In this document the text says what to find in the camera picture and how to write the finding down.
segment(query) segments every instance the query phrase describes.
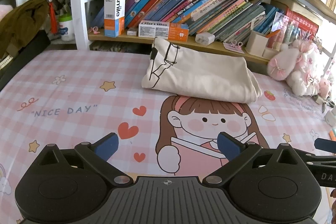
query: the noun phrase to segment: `pink blush cheek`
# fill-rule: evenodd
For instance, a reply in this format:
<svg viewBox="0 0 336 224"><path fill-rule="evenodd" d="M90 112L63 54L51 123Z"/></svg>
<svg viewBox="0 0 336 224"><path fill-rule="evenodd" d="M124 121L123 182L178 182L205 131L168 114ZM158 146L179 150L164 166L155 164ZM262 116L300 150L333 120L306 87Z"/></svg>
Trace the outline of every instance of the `pink blush cheek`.
<svg viewBox="0 0 336 224"><path fill-rule="evenodd" d="M231 131L231 132L239 132L240 131L240 124L236 121L228 121L227 122L227 128Z"/></svg>
<svg viewBox="0 0 336 224"><path fill-rule="evenodd" d="M200 120L196 119L190 120L188 122L188 127L196 132L202 131L204 129L203 123Z"/></svg>

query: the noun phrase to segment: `metal screw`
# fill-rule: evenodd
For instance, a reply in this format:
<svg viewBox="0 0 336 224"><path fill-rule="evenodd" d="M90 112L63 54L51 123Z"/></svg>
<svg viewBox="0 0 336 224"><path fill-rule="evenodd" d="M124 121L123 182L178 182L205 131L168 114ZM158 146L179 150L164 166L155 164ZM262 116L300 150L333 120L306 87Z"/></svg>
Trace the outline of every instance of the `metal screw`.
<svg viewBox="0 0 336 224"><path fill-rule="evenodd" d="M125 184L130 181L130 178L127 176L117 176L114 178L114 182L118 184Z"/></svg>
<svg viewBox="0 0 336 224"><path fill-rule="evenodd" d="M218 184L222 182L222 179L219 176L208 176L205 180L210 184Z"/></svg>

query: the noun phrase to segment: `gray ribbed plate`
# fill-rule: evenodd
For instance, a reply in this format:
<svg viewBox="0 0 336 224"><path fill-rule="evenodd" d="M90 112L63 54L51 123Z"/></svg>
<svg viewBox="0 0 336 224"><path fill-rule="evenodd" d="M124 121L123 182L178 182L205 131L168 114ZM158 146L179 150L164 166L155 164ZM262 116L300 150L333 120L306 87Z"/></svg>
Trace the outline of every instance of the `gray ribbed plate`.
<svg viewBox="0 0 336 224"><path fill-rule="evenodd" d="M135 185L112 191L91 216L73 224L261 224L239 212L224 192L195 177L139 177ZM312 219L299 222L314 224Z"/></svg>

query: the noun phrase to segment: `yellow star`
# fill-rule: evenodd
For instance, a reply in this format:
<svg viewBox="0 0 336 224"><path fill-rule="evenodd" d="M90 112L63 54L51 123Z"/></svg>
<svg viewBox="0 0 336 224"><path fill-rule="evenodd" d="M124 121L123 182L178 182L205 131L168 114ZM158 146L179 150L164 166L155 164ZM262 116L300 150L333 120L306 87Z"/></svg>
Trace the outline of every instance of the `yellow star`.
<svg viewBox="0 0 336 224"><path fill-rule="evenodd" d="M100 88L105 90L105 91L109 91L111 89L115 89L116 86L114 85L114 81L112 81L112 82L104 81L104 84L101 85Z"/></svg>
<svg viewBox="0 0 336 224"><path fill-rule="evenodd" d="M286 143L289 143L292 141L291 136L287 135L286 133L283 134L282 138L286 141Z"/></svg>
<svg viewBox="0 0 336 224"><path fill-rule="evenodd" d="M37 150L37 148L39 146L40 145L37 143L37 141L34 140L32 143L29 144L29 151L28 152L34 152L34 153L36 153L36 150Z"/></svg>

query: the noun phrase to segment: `red heart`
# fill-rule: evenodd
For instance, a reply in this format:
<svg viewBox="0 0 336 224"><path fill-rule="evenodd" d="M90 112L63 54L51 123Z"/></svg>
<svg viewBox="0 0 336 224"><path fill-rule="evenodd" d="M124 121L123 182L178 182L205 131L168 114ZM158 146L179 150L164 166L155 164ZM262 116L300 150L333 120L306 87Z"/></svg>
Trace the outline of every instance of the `red heart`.
<svg viewBox="0 0 336 224"><path fill-rule="evenodd" d="M127 122L122 122L118 126L119 137L122 140L132 138L136 134L138 134L138 132L139 132L139 128L137 126L132 126L132 127L128 128L128 123Z"/></svg>
<svg viewBox="0 0 336 224"><path fill-rule="evenodd" d="M139 108L134 108L133 113L138 116L144 116L146 114L147 108L145 106L141 106Z"/></svg>
<svg viewBox="0 0 336 224"><path fill-rule="evenodd" d="M146 158L146 154L145 153L141 153L140 155L139 155L139 153L134 153L134 159L137 162L142 162L145 158Z"/></svg>

